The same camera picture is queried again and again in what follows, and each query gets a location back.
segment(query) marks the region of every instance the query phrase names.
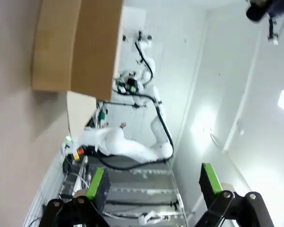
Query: bolt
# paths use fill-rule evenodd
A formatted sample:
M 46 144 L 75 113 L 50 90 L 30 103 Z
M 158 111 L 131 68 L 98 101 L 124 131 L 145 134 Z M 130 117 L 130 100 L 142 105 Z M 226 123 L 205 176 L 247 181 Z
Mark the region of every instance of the bolt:
M 249 197 L 250 197 L 252 200 L 255 200 L 255 199 L 256 199 L 256 195 L 255 195 L 255 194 L 250 194 Z
M 224 195 L 224 197 L 227 198 L 227 199 L 231 197 L 231 195 L 230 195 L 228 192 L 224 192 L 223 195 Z
M 53 202 L 53 205 L 54 205 L 55 207 L 59 207 L 59 206 L 60 206 L 60 203 L 57 202 L 57 201 L 55 201 L 55 202 Z
M 83 204 L 83 203 L 84 203 L 84 199 L 78 198 L 78 202 L 81 203 L 81 204 Z

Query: green tape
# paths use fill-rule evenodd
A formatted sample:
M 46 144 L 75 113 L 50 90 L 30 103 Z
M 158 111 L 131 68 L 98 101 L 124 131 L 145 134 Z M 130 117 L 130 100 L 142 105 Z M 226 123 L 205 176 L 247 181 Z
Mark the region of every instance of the green tape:
M 213 165 L 210 163 L 204 163 L 203 165 L 204 165 L 206 174 L 208 176 L 208 179 L 210 181 L 210 185 L 212 186 L 213 193 L 215 195 L 221 193 L 223 191 L 223 188 L 220 184 L 220 181 L 217 177 L 216 172 L 213 169 Z
M 93 200 L 97 194 L 99 185 L 101 183 L 101 179 L 104 173 L 104 168 L 103 167 L 98 167 L 96 170 L 96 173 L 89 185 L 89 190 L 87 191 L 86 197 L 89 200 Z

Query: cardboard box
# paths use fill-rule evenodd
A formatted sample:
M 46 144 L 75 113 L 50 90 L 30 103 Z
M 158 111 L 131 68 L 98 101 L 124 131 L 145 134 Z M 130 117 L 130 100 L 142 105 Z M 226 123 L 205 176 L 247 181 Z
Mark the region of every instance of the cardboard box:
M 123 0 L 43 0 L 32 88 L 110 100 L 122 43 Z

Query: gray floor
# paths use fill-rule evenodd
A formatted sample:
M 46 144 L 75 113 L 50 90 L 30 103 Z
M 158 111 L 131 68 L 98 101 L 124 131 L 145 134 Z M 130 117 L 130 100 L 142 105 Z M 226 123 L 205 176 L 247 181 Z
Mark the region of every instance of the gray floor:
M 66 95 L 30 89 L 40 0 L 0 0 L 0 227 L 22 226 L 67 134 Z

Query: green light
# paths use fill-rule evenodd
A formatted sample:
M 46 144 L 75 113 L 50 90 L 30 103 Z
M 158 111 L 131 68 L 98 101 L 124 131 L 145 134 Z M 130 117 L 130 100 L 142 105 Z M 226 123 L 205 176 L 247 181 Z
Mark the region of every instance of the green light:
M 71 141 L 71 137 L 70 137 L 70 136 L 65 137 L 65 139 L 66 139 L 67 141 Z

